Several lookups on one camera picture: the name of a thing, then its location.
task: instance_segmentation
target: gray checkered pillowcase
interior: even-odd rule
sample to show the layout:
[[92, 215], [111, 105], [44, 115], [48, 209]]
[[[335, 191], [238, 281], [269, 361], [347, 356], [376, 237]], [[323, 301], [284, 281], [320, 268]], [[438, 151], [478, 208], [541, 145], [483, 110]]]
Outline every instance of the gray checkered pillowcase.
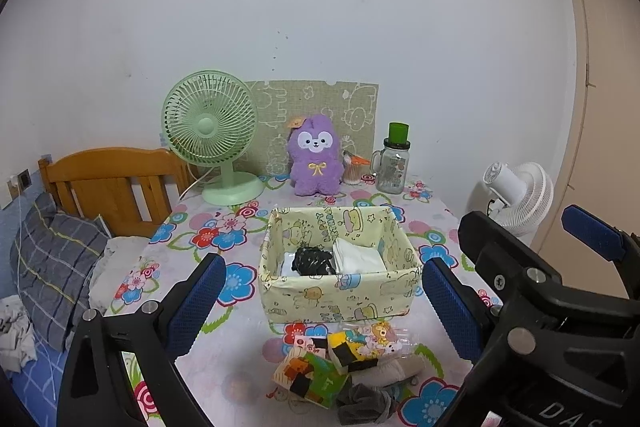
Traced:
[[82, 312], [89, 308], [89, 281], [107, 236], [92, 221], [58, 213], [47, 192], [30, 208], [19, 236], [20, 232], [10, 263], [20, 299], [36, 333], [63, 351]]

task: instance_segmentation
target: yellow fabric box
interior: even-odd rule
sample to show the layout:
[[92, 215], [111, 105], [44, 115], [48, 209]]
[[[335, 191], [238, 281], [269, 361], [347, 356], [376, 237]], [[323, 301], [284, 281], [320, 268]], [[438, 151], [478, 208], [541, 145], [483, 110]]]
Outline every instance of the yellow fabric box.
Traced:
[[[332, 251], [338, 237], [377, 248], [386, 271], [279, 277], [302, 243]], [[409, 311], [422, 264], [388, 206], [277, 208], [260, 247], [260, 299], [274, 323], [376, 319]]]

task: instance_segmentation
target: wooden bed frame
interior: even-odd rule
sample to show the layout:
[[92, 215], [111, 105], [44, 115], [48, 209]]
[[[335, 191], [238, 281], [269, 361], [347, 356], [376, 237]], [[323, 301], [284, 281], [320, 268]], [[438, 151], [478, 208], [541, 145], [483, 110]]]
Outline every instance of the wooden bed frame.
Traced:
[[[81, 209], [88, 219], [101, 214], [113, 235], [151, 237], [171, 213], [164, 176], [174, 178], [180, 193], [190, 185], [187, 164], [167, 149], [90, 149], [38, 165], [45, 190], [59, 207], [74, 216]], [[140, 216], [132, 178], [140, 182], [151, 221]]]

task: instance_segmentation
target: door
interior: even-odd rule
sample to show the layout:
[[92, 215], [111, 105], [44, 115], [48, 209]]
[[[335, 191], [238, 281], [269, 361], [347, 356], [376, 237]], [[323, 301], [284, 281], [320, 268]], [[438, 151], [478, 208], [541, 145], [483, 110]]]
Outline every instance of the door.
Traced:
[[560, 216], [578, 204], [640, 235], [640, 2], [577, 1], [574, 11], [584, 16], [576, 21], [586, 27], [577, 31], [578, 47], [586, 47], [584, 113], [568, 183], [558, 190], [564, 195], [539, 253], [565, 285], [626, 297], [613, 264], [566, 233]]

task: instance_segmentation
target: bed sheet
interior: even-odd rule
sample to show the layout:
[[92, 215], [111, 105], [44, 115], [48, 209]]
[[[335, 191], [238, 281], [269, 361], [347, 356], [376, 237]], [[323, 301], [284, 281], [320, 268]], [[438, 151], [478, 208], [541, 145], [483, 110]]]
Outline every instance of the bed sheet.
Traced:
[[[191, 351], [176, 366], [213, 425], [339, 425], [335, 411], [324, 410], [278, 388], [271, 376], [291, 348], [296, 334], [325, 335], [338, 323], [272, 324], [264, 315], [257, 291], [258, 247], [268, 214], [284, 206], [388, 205], [425, 262], [440, 257], [488, 306], [498, 303], [458, 246], [458, 219], [419, 178], [404, 192], [389, 196], [373, 185], [342, 185], [336, 196], [298, 197], [286, 176], [262, 178], [263, 194], [240, 206], [214, 207], [198, 194], [188, 196], [160, 226], [140, 262], [123, 279], [106, 315], [135, 311], [149, 299], [161, 300], [175, 282], [185, 280], [204, 254], [219, 251], [227, 267], [226, 284]], [[300, 231], [289, 231], [294, 237]], [[409, 330], [416, 351], [430, 362], [423, 373], [394, 390], [401, 401], [389, 425], [432, 425], [451, 401], [471, 368], [460, 359], [421, 287], [405, 316], [391, 318]], [[132, 354], [127, 372], [138, 405], [149, 425], [163, 425], [144, 377]], [[489, 418], [485, 425], [496, 425]]]
[[40, 427], [56, 427], [58, 394], [68, 352], [60, 353], [47, 343], [36, 342], [38, 360], [20, 373], [11, 373], [15, 394]]

